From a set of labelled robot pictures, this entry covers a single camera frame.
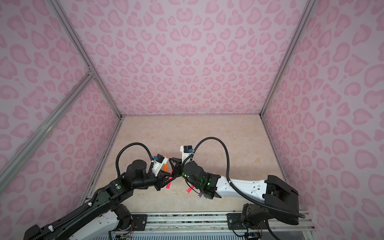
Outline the pink marker pen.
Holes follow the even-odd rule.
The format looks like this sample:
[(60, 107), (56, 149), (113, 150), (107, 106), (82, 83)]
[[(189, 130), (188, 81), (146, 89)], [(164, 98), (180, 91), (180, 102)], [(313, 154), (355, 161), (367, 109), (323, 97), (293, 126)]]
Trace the pink marker pen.
[(172, 180), (173, 178), (172, 177), (169, 177), (169, 182), (168, 182), (168, 184), (167, 184), (167, 186), (166, 186), (166, 189), (169, 189), (170, 188), (170, 186), (171, 186), (171, 180)]
[(189, 188), (186, 190), (186, 193), (190, 193), (193, 189), (194, 189), (193, 186), (189, 187)]

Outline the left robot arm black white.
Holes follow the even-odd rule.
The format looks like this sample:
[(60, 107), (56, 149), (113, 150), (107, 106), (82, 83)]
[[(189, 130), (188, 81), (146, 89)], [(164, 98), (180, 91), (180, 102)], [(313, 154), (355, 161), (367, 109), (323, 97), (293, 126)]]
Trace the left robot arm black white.
[(96, 190), (92, 198), (70, 212), (66, 216), (47, 224), (43, 227), (34, 225), (26, 230), (25, 240), (68, 240), (73, 234), (100, 217), (102, 214), (112, 212), (116, 216), (117, 226), (113, 230), (131, 230), (134, 220), (129, 210), (122, 202), (130, 198), (134, 190), (145, 190), (155, 187), (161, 190), (174, 178), (180, 176), (182, 160), (171, 158), (173, 172), (160, 170), (155, 175), (152, 170), (157, 163), (151, 161), (150, 171), (146, 172), (147, 163), (143, 160), (135, 160), (128, 165), (125, 173), (111, 181), (105, 187)]

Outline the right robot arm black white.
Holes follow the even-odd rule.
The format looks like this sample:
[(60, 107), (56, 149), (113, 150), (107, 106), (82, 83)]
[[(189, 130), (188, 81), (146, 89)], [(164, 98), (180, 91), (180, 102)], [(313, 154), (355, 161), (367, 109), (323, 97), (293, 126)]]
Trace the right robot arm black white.
[(172, 174), (183, 177), (207, 198), (241, 198), (248, 201), (243, 206), (241, 221), (257, 225), (262, 221), (276, 219), (284, 224), (297, 226), (305, 216), (299, 210), (299, 194), (296, 189), (269, 175), (266, 180), (232, 180), (228, 176), (208, 173), (196, 162), (171, 158)]

